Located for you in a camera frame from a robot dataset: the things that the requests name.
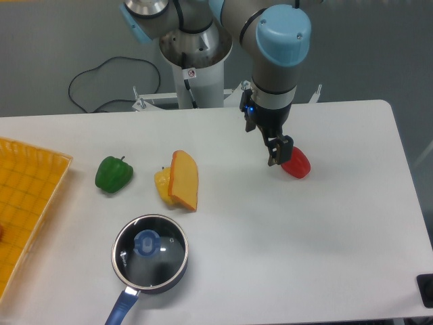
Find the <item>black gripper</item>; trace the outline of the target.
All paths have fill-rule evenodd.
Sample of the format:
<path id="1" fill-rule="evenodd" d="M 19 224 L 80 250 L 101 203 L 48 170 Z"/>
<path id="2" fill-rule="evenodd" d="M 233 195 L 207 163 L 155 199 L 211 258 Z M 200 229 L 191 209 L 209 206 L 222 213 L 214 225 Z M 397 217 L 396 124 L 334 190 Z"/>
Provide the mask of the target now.
<path id="1" fill-rule="evenodd" d="M 270 109 L 260 106 L 252 98 L 253 91 L 243 91 L 240 102 L 240 111 L 244 113 L 246 132 L 259 128 L 263 141 L 268 149 L 268 166 L 290 161 L 293 150 L 293 139 L 283 134 L 283 124 L 287 121 L 292 104 L 283 108 Z"/>

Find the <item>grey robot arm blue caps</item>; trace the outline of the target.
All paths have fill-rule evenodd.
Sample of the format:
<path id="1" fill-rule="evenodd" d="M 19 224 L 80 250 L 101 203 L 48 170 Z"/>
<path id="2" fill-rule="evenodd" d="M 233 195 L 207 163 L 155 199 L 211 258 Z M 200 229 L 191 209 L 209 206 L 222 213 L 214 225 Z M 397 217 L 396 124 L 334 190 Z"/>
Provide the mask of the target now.
<path id="1" fill-rule="evenodd" d="M 251 57 L 252 76 L 240 110 L 246 131 L 259 129 L 269 165 L 292 157 L 293 139 L 283 134 L 311 37 L 311 21 L 296 3 L 284 1 L 122 1 L 120 11 L 142 43 L 157 40 L 173 67 L 182 108 L 218 107 L 222 66 L 234 43 Z"/>

